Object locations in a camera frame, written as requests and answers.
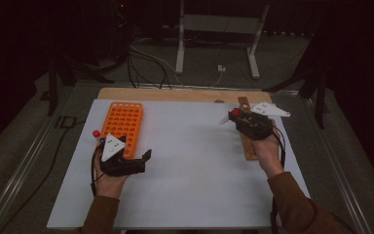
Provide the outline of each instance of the table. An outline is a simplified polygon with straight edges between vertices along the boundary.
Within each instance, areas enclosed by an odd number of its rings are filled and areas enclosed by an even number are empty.
[[[272,193],[266,176],[257,162],[245,160],[234,124],[218,125],[228,110],[238,106],[238,96],[247,96],[250,103],[271,102],[262,92],[102,89],[93,102],[47,226],[82,225],[92,201],[89,168],[95,141],[91,132],[102,127],[111,101],[134,100],[144,105],[137,150],[152,148],[152,158],[144,174],[132,175],[126,182],[114,227],[268,227]],[[286,168],[309,197],[281,119],[274,119],[287,144]]]
[[[259,69],[257,67],[254,53],[260,40],[263,30],[264,21],[269,11],[269,4],[265,4],[263,12],[257,18],[232,18],[207,15],[185,14],[184,0],[180,0],[180,19],[178,31],[178,51],[175,63],[175,72],[183,73],[184,64],[184,30],[200,30],[200,31],[217,31],[217,32],[234,32],[253,34],[254,40],[250,47],[246,48],[248,64],[250,66],[251,76],[255,79],[260,78]]]

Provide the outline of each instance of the power outlet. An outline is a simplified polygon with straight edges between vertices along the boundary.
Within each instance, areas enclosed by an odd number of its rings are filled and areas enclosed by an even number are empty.
[[[104,151],[102,152],[101,161],[107,161],[115,154],[120,152],[124,147],[126,147],[126,144],[124,142],[120,141],[111,134],[108,134],[107,138],[105,139]]]
[[[220,72],[225,72],[226,71],[226,67],[224,65],[218,65],[218,71]]]

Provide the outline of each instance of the hand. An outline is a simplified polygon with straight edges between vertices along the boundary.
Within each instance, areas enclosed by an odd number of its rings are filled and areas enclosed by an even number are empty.
[[[273,129],[273,132],[278,136],[278,130]],[[279,158],[279,142],[270,135],[262,140],[254,140],[251,142],[254,153],[259,157],[259,164],[266,173],[267,178],[284,173]]]
[[[95,177],[99,177],[96,181],[96,195],[119,199],[123,191],[124,182],[129,175],[115,177],[104,174],[101,176],[103,174],[99,163],[101,155],[102,153],[97,154],[94,162]]]

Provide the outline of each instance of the orange test tube rack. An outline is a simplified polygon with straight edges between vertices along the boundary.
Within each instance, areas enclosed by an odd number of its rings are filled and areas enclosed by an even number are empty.
[[[116,138],[127,136],[125,159],[134,158],[142,115],[142,103],[113,101],[108,109],[101,135],[106,137],[111,134]]]

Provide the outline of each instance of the brown sleeve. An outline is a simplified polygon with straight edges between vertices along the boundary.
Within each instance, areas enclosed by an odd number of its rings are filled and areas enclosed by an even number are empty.
[[[73,233],[110,234],[118,211],[118,199],[95,196],[84,226],[76,228]]]
[[[291,173],[275,175],[268,182],[287,233],[338,233],[332,214],[307,198]]]

